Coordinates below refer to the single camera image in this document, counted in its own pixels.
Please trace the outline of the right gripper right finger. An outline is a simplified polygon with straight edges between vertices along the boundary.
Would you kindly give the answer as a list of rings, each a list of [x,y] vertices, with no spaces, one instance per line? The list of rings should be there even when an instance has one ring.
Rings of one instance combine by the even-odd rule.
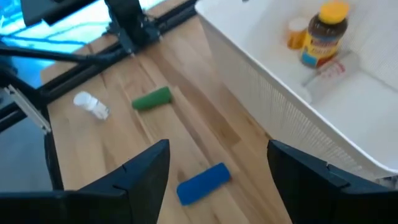
[[[398,190],[278,140],[268,142],[267,160],[293,224],[398,224]]]

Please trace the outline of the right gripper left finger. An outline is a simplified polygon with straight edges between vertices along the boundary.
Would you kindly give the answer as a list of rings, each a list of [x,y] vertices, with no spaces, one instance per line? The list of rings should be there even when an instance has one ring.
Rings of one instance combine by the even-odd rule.
[[[79,190],[0,194],[0,224],[156,224],[169,178],[162,139]]]

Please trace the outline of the blue bandage roll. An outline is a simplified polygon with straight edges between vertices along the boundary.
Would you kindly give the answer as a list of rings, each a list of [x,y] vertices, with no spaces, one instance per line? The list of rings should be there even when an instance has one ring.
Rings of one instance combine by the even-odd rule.
[[[191,205],[229,182],[231,174],[224,163],[219,163],[180,183],[176,192],[183,206]]]

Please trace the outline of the white plastic bottle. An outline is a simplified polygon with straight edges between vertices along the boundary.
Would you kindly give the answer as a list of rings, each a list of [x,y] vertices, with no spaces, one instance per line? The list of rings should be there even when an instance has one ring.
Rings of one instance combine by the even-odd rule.
[[[73,103],[91,114],[98,119],[106,120],[109,116],[110,110],[99,99],[94,97],[88,92],[81,91],[77,93],[73,99]]]

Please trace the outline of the green bandage roll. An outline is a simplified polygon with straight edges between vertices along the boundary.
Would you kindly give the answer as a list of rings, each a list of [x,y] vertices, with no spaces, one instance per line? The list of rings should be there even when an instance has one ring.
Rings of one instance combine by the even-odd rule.
[[[132,107],[138,111],[149,110],[155,108],[156,106],[170,103],[171,100],[171,91],[167,86],[164,86],[133,100]]]

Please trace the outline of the white tube with red print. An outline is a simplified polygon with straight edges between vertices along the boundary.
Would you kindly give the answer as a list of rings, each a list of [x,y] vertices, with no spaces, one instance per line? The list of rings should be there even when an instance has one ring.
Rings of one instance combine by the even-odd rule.
[[[343,52],[318,68],[303,82],[303,87],[312,95],[324,95],[360,68],[360,56],[352,51]]]

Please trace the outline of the amber bottle with yellow cap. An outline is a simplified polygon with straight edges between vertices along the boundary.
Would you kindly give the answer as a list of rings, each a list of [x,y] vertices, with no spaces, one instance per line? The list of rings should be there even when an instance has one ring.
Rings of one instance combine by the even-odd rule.
[[[339,0],[322,4],[308,24],[300,50],[300,60],[304,65],[318,68],[336,55],[348,28],[349,10],[349,4]]]

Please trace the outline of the small orange pill bottle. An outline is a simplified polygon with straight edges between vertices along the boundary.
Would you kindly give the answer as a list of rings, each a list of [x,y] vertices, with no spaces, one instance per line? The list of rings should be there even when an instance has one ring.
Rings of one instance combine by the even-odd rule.
[[[309,20],[306,17],[296,17],[289,21],[287,30],[287,46],[290,49],[302,48]]]

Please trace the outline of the white plastic basket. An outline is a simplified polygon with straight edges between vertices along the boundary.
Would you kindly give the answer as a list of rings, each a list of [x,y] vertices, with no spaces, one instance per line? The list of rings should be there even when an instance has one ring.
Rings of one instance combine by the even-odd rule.
[[[337,55],[359,70],[312,96],[316,68],[287,46],[287,26],[327,0],[198,0],[195,9],[221,79],[275,139],[374,180],[398,176],[398,0],[344,0],[348,29]]]

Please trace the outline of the black desk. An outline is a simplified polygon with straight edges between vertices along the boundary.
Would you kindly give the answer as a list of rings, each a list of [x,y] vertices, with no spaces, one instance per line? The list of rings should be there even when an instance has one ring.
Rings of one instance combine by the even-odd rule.
[[[54,24],[95,1],[97,0],[21,0],[24,22],[27,26],[35,25],[41,20],[46,21],[48,24]],[[139,7],[139,1],[132,0],[131,4],[129,0],[103,1],[108,7],[108,13],[112,20],[111,25],[114,26],[114,33],[118,36],[122,36],[126,25],[119,20],[130,20],[130,16],[135,14],[131,9],[136,6]],[[10,55],[79,64],[79,66],[72,68],[45,84],[45,86],[39,90],[32,88],[27,83],[15,77],[11,70],[0,68],[0,87],[4,91],[9,91],[14,87],[16,90],[20,90],[29,96],[62,95],[86,82],[131,53],[131,50],[123,47],[121,40],[118,44],[110,46],[102,53],[91,55],[75,55],[45,50],[0,46],[0,56]]]

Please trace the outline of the silver metal bracket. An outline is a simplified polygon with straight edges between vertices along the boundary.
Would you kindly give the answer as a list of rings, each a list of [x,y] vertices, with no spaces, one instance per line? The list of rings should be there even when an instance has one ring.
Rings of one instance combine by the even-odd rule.
[[[4,91],[14,100],[24,114],[42,129],[44,134],[52,132],[50,123],[20,90],[14,88],[12,85],[8,85],[4,87]]]

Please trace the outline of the black aluminium table frame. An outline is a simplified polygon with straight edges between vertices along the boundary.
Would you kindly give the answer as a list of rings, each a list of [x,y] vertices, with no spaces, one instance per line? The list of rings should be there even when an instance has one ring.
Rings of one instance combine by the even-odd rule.
[[[160,16],[152,16],[150,14],[147,14],[147,15],[150,17],[150,19],[152,21],[154,21],[156,26],[159,28],[160,37],[161,37],[168,31],[179,26],[180,24],[183,24],[184,22],[186,22],[187,20],[189,20],[193,16],[195,16],[196,11],[195,11],[194,6],[195,6],[196,2],[197,2],[197,0],[184,0],[181,4],[170,9],[163,15],[160,15]],[[112,45],[118,44],[118,43],[119,43],[119,40],[117,38],[117,41],[115,43],[113,43]],[[148,46],[150,46],[153,43],[155,43],[155,42],[147,44],[145,47],[143,47],[141,49],[135,50],[133,54],[139,53],[141,50],[144,50],[145,48],[147,48]],[[4,68],[1,66],[0,66],[0,68],[6,69],[6,70],[11,70],[10,68]],[[55,96],[52,96],[52,95],[50,95],[50,96],[47,96],[47,95],[46,96],[44,96],[44,95],[29,96],[28,94],[26,94],[24,92],[22,92],[22,93],[41,112],[43,117],[49,123],[50,123],[49,111],[47,109],[48,105],[51,104],[53,101],[59,99],[61,96],[66,94],[66,93],[64,93],[62,95],[55,95]],[[28,117],[16,105],[16,103],[13,100],[13,102],[11,104],[0,109],[0,133],[5,131],[6,129],[10,128],[11,126],[15,125],[16,123],[22,121],[25,118],[28,118]],[[50,180],[52,183],[52,188],[54,190],[62,190],[63,189],[63,181],[62,181],[62,176],[60,173],[60,166],[58,163],[58,157],[57,157],[56,148],[55,148],[55,140],[53,138],[52,132],[48,133],[48,134],[44,134],[44,145],[45,145],[45,149],[44,149],[45,161],[46,161],[47,169],[49,172]]]

